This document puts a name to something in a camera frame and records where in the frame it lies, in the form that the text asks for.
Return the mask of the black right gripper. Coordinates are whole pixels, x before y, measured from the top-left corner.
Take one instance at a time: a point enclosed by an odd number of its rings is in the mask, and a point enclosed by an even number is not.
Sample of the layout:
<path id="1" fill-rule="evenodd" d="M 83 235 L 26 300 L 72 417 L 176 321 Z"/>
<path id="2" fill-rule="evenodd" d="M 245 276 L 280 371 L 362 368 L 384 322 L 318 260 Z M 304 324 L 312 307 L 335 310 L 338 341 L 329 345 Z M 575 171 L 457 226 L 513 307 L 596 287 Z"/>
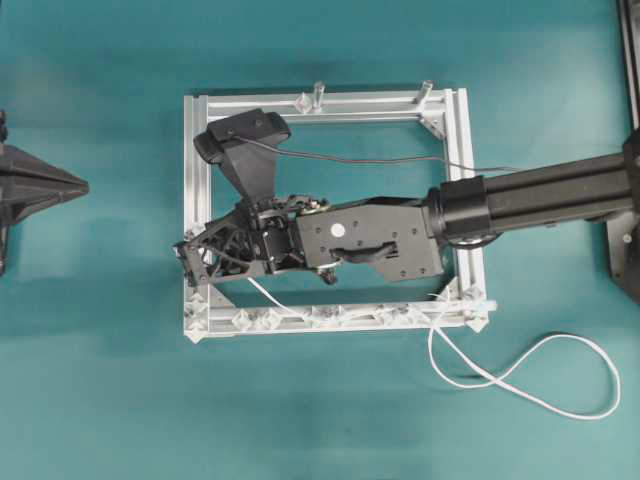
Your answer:
<path id="1" fill-rule="evenodd" d="M 306 195 L 287 198 L 245 197 L 244 204 L 205 225 L 193 239 L 173 246 L 189 287 L 308 271 L 333 277 L 333 264 L 311 267 L 297 219 L 328 210 L 326 199 Z"/>

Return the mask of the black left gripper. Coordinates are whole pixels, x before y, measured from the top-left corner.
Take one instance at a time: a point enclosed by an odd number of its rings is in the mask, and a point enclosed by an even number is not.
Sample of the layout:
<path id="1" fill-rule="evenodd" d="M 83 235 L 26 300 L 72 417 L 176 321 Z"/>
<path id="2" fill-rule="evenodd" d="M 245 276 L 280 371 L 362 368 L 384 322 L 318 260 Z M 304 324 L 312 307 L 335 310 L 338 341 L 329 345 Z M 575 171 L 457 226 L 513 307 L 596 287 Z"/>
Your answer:
<path id="1" fill-rule="evenodd" d="M 10 145 L 1 110 L 1 274 L 7 268 L 9 229 L 28 216 L 89 193 L 89 184 L 65 170 Z"/>

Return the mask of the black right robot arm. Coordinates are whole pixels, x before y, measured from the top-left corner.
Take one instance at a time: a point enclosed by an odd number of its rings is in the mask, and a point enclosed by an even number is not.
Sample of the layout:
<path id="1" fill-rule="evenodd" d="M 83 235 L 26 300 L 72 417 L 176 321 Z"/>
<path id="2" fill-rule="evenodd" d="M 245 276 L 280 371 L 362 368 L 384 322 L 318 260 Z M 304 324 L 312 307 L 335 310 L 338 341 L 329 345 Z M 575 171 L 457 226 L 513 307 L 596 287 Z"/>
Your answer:
<path id="1" fill-rule="evenodd" d="M 373 197 L 326 207 L 309 197 L 241 203 L 174 251 L 192 287 L 306 271 L 326 284 L 344 263 L 389 282 L 438 276 L 442 252 L 502 234 L 639 210 L 639 137 L 619 153 L 497 177 L 449 181 L 423 198 Z"/>

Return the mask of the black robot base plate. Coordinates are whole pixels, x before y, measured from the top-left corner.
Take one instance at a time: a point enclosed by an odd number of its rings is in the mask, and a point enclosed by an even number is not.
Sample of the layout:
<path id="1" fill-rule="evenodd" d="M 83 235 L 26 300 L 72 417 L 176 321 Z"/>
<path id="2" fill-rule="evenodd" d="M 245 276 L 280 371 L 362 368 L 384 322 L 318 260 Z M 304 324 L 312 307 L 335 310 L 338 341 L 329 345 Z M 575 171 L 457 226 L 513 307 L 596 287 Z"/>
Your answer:
<path id="1" fill-rule="evenodd" d="M 606 232 L 611 277 L 639 303 L 639 217 L 624 213 L 606 223 Z"/>

